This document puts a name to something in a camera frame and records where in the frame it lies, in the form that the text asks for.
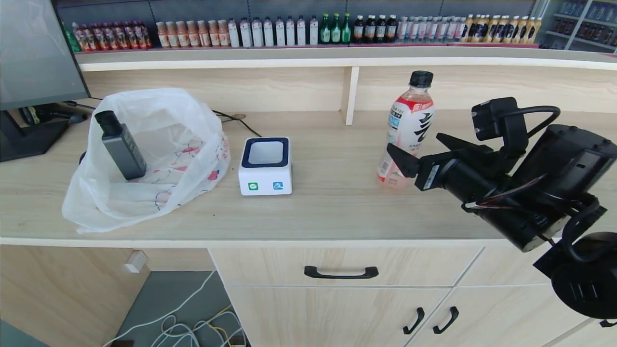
cabinet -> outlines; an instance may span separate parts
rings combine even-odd
[[[458,318],[442,334],[451,319]],[[407,347],[541,347],[583,322],[550,285],[454,288]]]
[[[422,307],[428,315],[448,289],[362,287],[227,288],[255,347],[398,347]]]

cable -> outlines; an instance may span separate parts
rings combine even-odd
[[[220,111],[216,111],[216,110],[212,110],[212,112],[214,112],[216,115],[220,116],[220,117],[226,117],[229,118],[229,120],[225,120],[223,122],[229,122],[230,120],[237,120],[238,122],[242,123],[248,130],[250,130],[253,134],[255,134],[255,136],[257,137],[263,137],[262,135],[260,135],[258,132],[256,132],[255,130],[253,130],[248,124],[246,124],[242,119],[234,117],[232,115],[228,115],[228,114],[224,114]]]

black cable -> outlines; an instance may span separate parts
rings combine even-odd
[[[501,117],[508,117],[508,116],[511,116],[511,115],[521,115],[521,114],[536,113],[536,112],[551,112],[552,115],[550,115],[542,123],[538,124],[538,126],[536,126],[535,128],[531,129],[531,131],[529,131],[527,133],[527,137],[530,138],[530,137],[534,136],[535,134],[537,134],[538,132],[540,132],[540,130],[546,128],[549,124],[554,122],[555,119],[557,119],[557,117],[559,117],[559,115],[561,114],[561,110],[559,109],[559,107],[555,107],[555,106],[532,106],[532,107],[525,107],[525,108],[522,108],[522,109],[518,109],[518,110],[511,111],[511,112],[507,112],[505,114],[501,114],[499,116],[501,116]]]
[[[589,254],[586,256],[582,256],[578,254],[578,252],[576,252],[576,250],[574,249],[573,243],[576,237],[573,235],[573,233],[576,232],[576,227],[578,226],[580,222],[582,222],[582,220],[585,217],[594,213],[595,210],[598,209],[598,207],[600,207],[600,201],[598,201],[598,199],[594,199],[591,205],[585,207],[578,214],[572,217],[568,221],[568,223],[566,223],[566,226],[563,227],[561,238],[563,240],[564,251],[566,252],[567,255],[569,255],[575,261],[578,261],[578,262],[596,261],[603,254],[605,254],[606,252],[612,251],[613,249],[617,247],[617,240],[613,240],[612,242],[609,242],[605,244],[604,246],[602,246],[600,249],[596,250],[596,252],[594,252],[593,254]]]
[[[224,120],[223,122],[229,122],[231,120],[237,120],[238,122],[242,123],[248,130],[250,130],[253,134],[255,134],[255,136],[257,137],[263,137],[262,135],[260,135],[258,132],[256,132],[255,130],[253,130],[253,128],[251,128],[248,124],[246,124],[242,119],[234,117],[232,115],[228,115],[228,114],[224,114],[220,111],[216,111],[216,110],[212,110],[212,112],[214,112],[216,115],[219,115],[220,117],[226,117],[229,118],[228,120]]]

black handle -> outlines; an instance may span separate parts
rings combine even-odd
[[[617,325],[617,322],[609,323],[606,319],[600,322],[600,326],[603,328],[610,328],[610,327],[614,327],[615,325]]]
[[[422,307],[418,307],[416,312],[418,313],[418,318],[416,319],[416,322],[413,324],[411,329],[409,329],[408,327],[403,327],[403,334],[411,335],[411,333],[416,330],[418,325],[420,325],[420,322],[422,322],[422,320],[424,319],[424,309]]]
[[[365,280],[368,278],[377,277],[379,275],[379,271],[377,271],[376,266],[369,266],[364,268],[364,274],[362,275],[351,275],[351,276],[339,276],[339,275],[322,275],[317,271],[317,266],[305,266],[304,274],[306,276],[312,278],[336,278],[339,280]]]
[[[450,322],[448,322],[448,324],[446,324],[443,329],[440,329],[437,325],[433,327],[433,332],[435,334],[441,334],[446,331],[446,329],[448,329],[452,325],[452,323],[454,323],[454,321],[458,318],[458,309],[456,306],[450,307],[450,314],[452,314]]]

plastic bag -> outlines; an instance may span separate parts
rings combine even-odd
[[[88,150],[73,174],[62,215],[77,232],[108,232],[168,214],[208,192],[226,174],[229,142],[220,119],[186,90],[117,93],[93,111],[116,113],[147,163],[144,177],[126,181],[90,121]]]

